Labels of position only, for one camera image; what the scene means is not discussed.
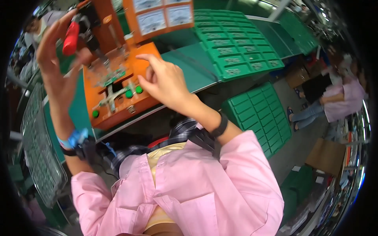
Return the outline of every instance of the red handle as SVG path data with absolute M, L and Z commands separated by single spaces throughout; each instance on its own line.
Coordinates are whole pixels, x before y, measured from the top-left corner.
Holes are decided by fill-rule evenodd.
M 79 23 L 72 21 L 67 30 L 66 38 L 63 44 L 62 51 L 65 56 L 70 56 L 75 53 L 77 48 L 77 39 L 79 37 L 79 29 Z

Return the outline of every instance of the jeans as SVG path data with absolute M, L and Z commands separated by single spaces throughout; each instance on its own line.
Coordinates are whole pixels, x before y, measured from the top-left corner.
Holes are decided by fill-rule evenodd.
M 307 125 L 311 124 L 317 117 L 324 116 L 324 107 L 319 101 L 315 101 L 311 106 L 302 111 L 301 113 L 294 114 L 291 117 L 293 122 L 299 121 L 297 123 L 298 129 L 302 129 Z

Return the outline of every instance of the orange machine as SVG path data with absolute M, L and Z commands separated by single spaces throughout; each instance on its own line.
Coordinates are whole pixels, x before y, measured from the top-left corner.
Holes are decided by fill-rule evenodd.
M 86 45 L 79 40 L 77 49 L 87 46 L 94 54 L 91 64 L 83 68 L 85 99 L 92 127 L 102 130 L 159 103 L 138 82 L 137 76 L 146 75 L 149 63 L 135 56 L 153 54 L 161 58 L 154 43 L 145 40 L 193 27 L 191 0 L 124 0 L 124 6 L 133 30 L 125 36 L 110 0 L 86 0 L 77 5 L 80 17 L 76 19 L 88 27 L 79 34 Z M 92 35 L 97 48 L 91 42 Z

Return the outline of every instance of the checkered fabric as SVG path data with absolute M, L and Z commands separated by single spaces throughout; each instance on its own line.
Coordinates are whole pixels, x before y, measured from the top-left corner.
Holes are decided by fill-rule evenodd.
M 170 131 L 169 138 L 166 141 L 163 141 L 152 148 L 142 145 L 131 145 L 124 150 L 116 150 L 116 157 L 112 153 L 107 154 L 104 157 L 104 160 L 110 165 L 114 174 L 119 177 L 119 167 L 129 155 L 143 155 L 171 144 L 186 142 L 195 130 L 196 125 L 197 121 L 192 118 L 186 118 L 180 121 Z

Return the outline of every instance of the meter gauge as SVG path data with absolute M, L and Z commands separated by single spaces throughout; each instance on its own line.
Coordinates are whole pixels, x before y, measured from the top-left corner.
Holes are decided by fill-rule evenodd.
M 167 16 L 170 27 L 193 22 L 192 9 L 190 5 L 167 8 Z
M 191 0 L 165 0 L 165 5 L 190 2 Z
M 164 18 L 164 11 L 162 9 L 138 15 L 137 19 L 142 35 L 146 35 L 167 27 Z
M 163 0 L 134 0 L 135 12 L 144 11 L 163 5 Z

